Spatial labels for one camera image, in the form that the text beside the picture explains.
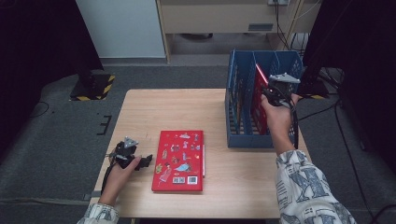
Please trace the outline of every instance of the electrical outlet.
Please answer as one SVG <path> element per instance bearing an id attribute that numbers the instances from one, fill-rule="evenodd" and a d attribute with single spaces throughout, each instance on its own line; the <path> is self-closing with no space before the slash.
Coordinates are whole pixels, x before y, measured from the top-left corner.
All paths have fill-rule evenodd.
<path id="1" fill-rule="evenodd" d="M 268 0 L 268 6 L 274 6 L 276 2 L 280 6 L 287 6 L 289 4 L 289 0 Z"/>

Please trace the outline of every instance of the wooden table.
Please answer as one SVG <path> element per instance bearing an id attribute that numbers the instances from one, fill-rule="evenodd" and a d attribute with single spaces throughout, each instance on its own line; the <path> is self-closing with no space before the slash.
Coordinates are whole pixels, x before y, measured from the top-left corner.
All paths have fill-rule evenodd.
<path id="1" fill-rule="evenodd" d="M 224 89 L 127 92 L 107 153 L 130 136 L 139 142 L 136 155 L 153 154 L 154 159 L 133 174 L 120 194 L 116 206 L 121 217 L 279 218 L 276 154 L 271 148 L 227 148 L 224 96 Z M 160 131 L 197 129 L 205 135 L 204 191 L 153 193 Z M 300 149 L 308 155 L 301 135 Z M 95 191 L 100 191 L 107 167 L 105 158 Z"/>

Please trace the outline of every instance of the hand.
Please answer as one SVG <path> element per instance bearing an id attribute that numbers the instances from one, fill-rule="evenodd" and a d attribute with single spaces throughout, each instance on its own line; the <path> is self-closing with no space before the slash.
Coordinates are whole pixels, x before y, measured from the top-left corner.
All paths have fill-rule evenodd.
<path id="1" fill-rule="evenodd" d="M 134 158 L 131 163 L 125 167 L 125 169 L 122 169 L 118 164 L 113 166 L 113 169 L 108 175 L 106 187 L 99 199 L 99 203 L 110 206 L 114 206 L 116 204 L 120 191 L 128 182 L 131 174 L 134 172 L 134 168 L 139 164 L 141 159 L 141 156 Z"/>
<path id="2" fill-rule="evenodd" d="M 297 105 L 299 96 L 291 95 L 293 105 Z M 290 109 L 285 106 L 273 106 L 268 103 L 267 97 L 262 95 L 262 107 L 264 107 L 267 117 L 267 125 L 271 132 L 276 154 L 280 155 L 285 151 L 294 148 L 293 143 L 289 139 L 289 130 L 291 127 Z"/>

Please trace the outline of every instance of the barcode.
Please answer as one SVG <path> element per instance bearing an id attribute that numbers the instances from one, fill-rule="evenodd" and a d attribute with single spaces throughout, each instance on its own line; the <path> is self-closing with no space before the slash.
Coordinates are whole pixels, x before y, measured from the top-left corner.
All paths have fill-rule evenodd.
<path id="1" fill-rule="evenodd" d="M 173 183 L 174 184 L 184 184 L 184 183 L 186 183 L 186 179 L 184 177 L 174 177 Z"/>
<path id="2" fill-rule="evenodd" d="M 187 184 L 198 184 L 197 176 L 189 176 L 187 179 Z"/>

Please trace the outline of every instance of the gray carpet floor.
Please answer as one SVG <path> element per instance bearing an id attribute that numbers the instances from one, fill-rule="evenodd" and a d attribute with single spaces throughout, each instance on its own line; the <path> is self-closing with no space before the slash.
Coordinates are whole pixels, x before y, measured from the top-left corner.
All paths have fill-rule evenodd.
<path id="1" fill-rule="evenodd" d="M 87 208 L 88 202 L 83 198 L 92 193 L 129 89 L 225 88 L 228 67 L 222 63 L 228 62 L 227 55 L 219 55 L 220 64 L 205 61 L 204 66 L 193 62 L 179 66 L 189 57 L 175 55 L 173 65 L 107 66 L 106 71 L 116 78 L 102 101 L 69 101 L 77 76 L 46 86 L 42 91 L 43 103 L 37 104 L 0 166 L 0 223 L 76 223 Z M 337 100 L 337 95 L 322 100 L 303 99 L 298 104 L 298 117 L 327 108 Z M 353 163 L 334 109 L 301 120 L 300 128 L 312 161 L 327 176 L 334 196 L 358 223 L 369 223 L 371 218 L 352 164 L 374 214 L 383 206 L 396 203 L 396 176 L 375 152 L 361 150 L 360 139 L 346 111 L 337 107 L 337 113 Z M 105 116 L 111 116 L 107 132 L 97 135 L 104 129 L 100 124 L 106 122 Z M 15 199 L 43 199 L 46 203 Z M 69 205 L 49 204 L 48 200 Z M 393 209 L 384 213 L 379 223 L 394 223 L 394 220 Z M 120 223 L 130 220 L 123 218 Z"/>

